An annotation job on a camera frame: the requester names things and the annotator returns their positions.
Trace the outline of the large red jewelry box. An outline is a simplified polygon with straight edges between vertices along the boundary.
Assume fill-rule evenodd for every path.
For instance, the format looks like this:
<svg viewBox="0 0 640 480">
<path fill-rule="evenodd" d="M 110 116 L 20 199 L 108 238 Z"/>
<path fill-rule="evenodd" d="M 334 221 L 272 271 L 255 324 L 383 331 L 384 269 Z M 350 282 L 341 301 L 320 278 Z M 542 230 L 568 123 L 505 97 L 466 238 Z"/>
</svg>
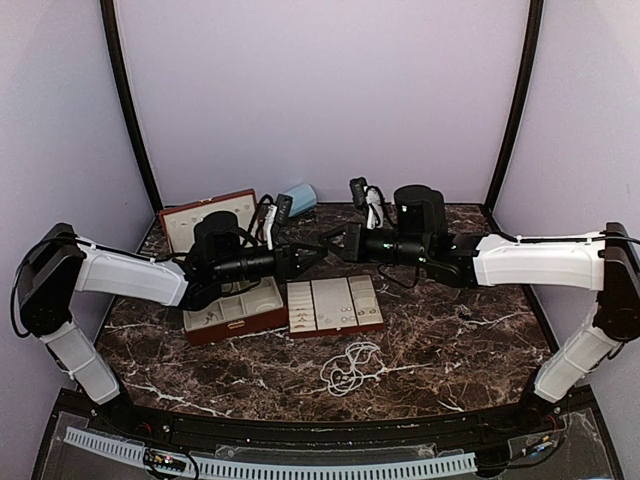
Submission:
<svg viewBox="0 0 640 480">
<path fill-rule="evenodd" d="M 256 210 L 252 189 L 212 197 L 160 212 L 160 222 L 170 251 L 186 253 L 194 243 L 193 229 L 205 216 L 230 211 L 245 229 Z M 183 313 L 187 339 L 193 346 L 219 342 L 231 337 L 283 327 L 287 311 L 277 283 L 272 277 L 259 282 L 240 281 L 223 286 L 224 296 L 198 312 Z M 257 305 L 275 303 L 276 308 L 256 312 Z"/>
</svg>

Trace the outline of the white bangle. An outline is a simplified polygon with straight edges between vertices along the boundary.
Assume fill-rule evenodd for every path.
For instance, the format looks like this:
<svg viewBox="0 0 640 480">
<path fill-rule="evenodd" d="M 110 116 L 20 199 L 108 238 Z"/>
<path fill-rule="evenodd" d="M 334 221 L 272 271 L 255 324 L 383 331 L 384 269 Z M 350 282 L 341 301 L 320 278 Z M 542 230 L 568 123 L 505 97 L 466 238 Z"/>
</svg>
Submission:
<svg viewBox="0 0 640 480">
<path fill-rule="evenodd" d="M 255 311 L 256 312 L 262 312 L 262 311 L 268 311 L 268 310 L 272 310 L 276 308 L 276 304 L 275 303 L 262 303 L 256 306 Z"/>
</svg>

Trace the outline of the small red jewelry tray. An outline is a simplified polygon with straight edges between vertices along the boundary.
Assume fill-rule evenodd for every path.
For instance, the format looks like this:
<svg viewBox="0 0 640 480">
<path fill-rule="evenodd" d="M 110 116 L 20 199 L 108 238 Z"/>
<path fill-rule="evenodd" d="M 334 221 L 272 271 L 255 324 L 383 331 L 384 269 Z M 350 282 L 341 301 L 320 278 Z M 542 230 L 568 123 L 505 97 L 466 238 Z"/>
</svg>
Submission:
<svg viewBox="0 0 640 480">
<path fill-rule="evenodd" d="M 287 284 L 289 335 L 348 335 L 385 329 L 370 275 Z"/>
</svg>

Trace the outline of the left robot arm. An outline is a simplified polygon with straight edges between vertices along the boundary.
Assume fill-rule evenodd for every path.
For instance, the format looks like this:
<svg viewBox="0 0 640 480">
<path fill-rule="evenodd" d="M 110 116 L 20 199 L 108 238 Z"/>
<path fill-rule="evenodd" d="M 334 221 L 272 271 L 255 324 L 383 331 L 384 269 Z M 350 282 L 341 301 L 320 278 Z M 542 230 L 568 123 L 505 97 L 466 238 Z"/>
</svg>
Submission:
<svg viewBox="0 0 640 480">
<path fill-rule="evenodd" d="M 299 277 L 327 255 L 324 247 L 298 242 L 261 244 L 234 213 L 218 211 L 194 227 L 186 253 L 152 258 L 78 236 L 58 223 L 23 257 L 10 293 L 14 334 L 34 336 L 93 402 L 96 413 L 120 436 L 143 422 L 123 382 L 98 353 L 71 312 L 77 292 L 137 298 L 197 312 L 227 296 L 226 286 Z"/>
</svg>

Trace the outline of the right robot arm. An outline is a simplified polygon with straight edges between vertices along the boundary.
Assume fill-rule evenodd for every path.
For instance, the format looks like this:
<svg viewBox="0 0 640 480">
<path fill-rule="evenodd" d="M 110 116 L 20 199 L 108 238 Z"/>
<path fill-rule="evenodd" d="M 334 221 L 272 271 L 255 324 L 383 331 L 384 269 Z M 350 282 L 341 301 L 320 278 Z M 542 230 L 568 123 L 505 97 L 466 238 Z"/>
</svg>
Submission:
<svg viewBox="0 0 640 480">
<path fill-rule="evenodd" d="M 458 289 L 544 285 L 596 292 L 581 326 L 529 377 L 510 413 L 517 432 L 534 432 L 579 380 L 638 339 L 639 257 L 622 224 L 565 237 L 452 234 L 437 190 L 397 189 L 391 220 L 376 187 L 356 178 L 350 188 L 355 206 L 368 216 L 366 223 L 348 222 L 319 237 L 345 262 L 413 267 Z"/>
</svg>

